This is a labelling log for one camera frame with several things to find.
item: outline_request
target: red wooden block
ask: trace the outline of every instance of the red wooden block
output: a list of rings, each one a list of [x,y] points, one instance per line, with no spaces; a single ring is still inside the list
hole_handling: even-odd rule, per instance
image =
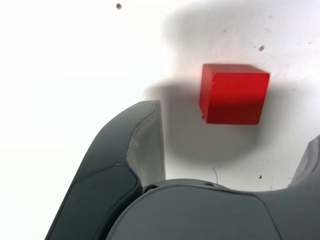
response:
[[[209,124],[259,123],[269,73],[250,65],[204,64],[200,108]]]

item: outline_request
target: dark speck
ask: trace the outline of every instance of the dark speck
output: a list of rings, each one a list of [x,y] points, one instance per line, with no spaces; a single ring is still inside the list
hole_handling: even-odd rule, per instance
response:
[[[262,52],[265,49],[265,45],[262,45],[261,47],[259,47],[259,51]]]

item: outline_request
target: white surface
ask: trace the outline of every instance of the white surface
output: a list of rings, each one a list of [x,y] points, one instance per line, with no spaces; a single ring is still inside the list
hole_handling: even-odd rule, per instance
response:
[[[116,4],[0,2],[0,239],[44,239],[95,135],[141,100],[162,100],[168,178],[285,188],[320,134],[319,1]],[[203,123],[203,63],[272,74],[258,126]]]

